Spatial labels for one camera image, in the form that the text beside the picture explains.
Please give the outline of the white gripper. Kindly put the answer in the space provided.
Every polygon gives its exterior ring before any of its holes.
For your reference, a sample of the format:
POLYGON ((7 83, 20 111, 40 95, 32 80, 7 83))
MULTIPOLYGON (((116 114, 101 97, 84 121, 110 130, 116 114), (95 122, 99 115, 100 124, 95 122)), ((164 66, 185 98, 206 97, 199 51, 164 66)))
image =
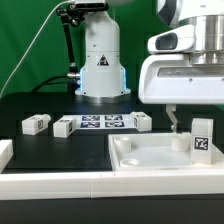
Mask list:
POLYGON ((187 54, 151 55, 141 68, 138 96, 144 104, 167 104, 176 133, 175 104, 224 104, 224 65, 191 65, 187 54))

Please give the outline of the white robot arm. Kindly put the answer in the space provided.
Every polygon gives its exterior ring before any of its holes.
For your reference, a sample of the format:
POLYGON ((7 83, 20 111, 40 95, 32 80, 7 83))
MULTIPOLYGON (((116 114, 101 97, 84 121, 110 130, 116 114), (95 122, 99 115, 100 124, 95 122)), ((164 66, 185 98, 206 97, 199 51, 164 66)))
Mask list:
MULTIPOLYGON (((79 99, 114 103, 130 94, 120 64, 119 26, 111 4, 130 0, 76 0, 86 21, 86 62, 79 99)), ((150 56, 140 72, 138 97, 144 104, 224 104, 224 0, 157 0, 157 15, 171 28, 148 40, 150 56)))

